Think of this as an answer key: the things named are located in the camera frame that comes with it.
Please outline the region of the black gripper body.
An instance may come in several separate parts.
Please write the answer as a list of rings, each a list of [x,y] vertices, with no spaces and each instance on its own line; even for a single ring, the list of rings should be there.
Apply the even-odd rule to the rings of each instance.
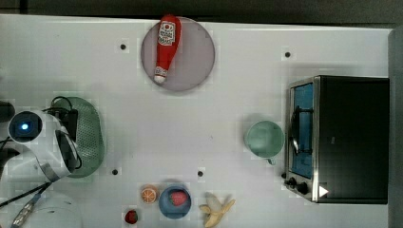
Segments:
[[[71,139],[76,141],[78,125],[78,111],[76,109],[68,110],[65,108],[50,108],[48,114],[59,119],[61,125],[67,129]]]

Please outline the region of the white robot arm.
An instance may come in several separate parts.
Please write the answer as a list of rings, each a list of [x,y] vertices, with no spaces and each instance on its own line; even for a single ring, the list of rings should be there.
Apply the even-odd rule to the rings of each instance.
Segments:
[[[1,159],[3,228],[82,228],[74,199],[53,190],[73,173],[78,154],[67,129],[42,110],[15,114]]]

